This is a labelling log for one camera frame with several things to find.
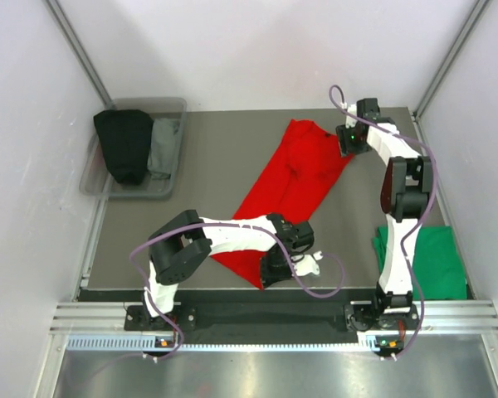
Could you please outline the red t shirt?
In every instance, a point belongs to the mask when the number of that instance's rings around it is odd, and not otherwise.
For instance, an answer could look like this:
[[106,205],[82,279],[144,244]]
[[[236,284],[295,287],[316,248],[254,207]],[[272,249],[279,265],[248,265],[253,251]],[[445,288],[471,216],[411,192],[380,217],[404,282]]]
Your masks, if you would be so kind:
[[233,218],[278,213],[294,224],[308,221],[351,159],[341,155],[335,135],[293,119]]

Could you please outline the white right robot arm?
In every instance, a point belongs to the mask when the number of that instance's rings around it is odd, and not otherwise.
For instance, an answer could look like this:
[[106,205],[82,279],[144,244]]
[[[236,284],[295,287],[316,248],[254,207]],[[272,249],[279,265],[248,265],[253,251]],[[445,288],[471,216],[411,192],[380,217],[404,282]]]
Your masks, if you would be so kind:
[[370,315],[377,326],[390,328],[402,314],[412,311],[409,271],[420,230],[417,224],[432,196],[432,160],[402,139],[396,124],[381,115],[377,99],[361,99],[348,106],[347,112],[345,123],[336,128],[341,155],[374,151],[386,167],[380,207],[387,220],[388,240],[376,288],[377,303]]

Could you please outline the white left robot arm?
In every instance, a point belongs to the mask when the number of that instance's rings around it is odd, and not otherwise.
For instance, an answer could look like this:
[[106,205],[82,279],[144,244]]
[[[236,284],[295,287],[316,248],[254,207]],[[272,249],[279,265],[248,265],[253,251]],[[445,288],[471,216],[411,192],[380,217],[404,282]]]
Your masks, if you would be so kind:
[[178,286],[208,257],[267,288],[278,282],[318,275],[322,254],[309,254],[315,243],[307,221],[294,224],[279,213],[253,219],[218,221],[187,210],[157,230],[151,239],[172,233],[148,249],[149,287],[144,293],[143,319],[152,328],[171,321]]

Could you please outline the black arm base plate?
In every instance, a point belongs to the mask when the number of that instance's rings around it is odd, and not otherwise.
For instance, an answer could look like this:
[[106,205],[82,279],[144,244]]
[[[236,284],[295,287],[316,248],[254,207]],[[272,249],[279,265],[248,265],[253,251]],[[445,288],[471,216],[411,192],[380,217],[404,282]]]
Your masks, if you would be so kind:
[[306,326],[331,331],[414,330],[417,306],[410,295],[384,307],[375,289],[341,289],[330,298],[314,298],[300,289],[180,290],[172,304],[148,299],[126,310],[126,331],[168,331],[176,323],[184,332],[216,326]]

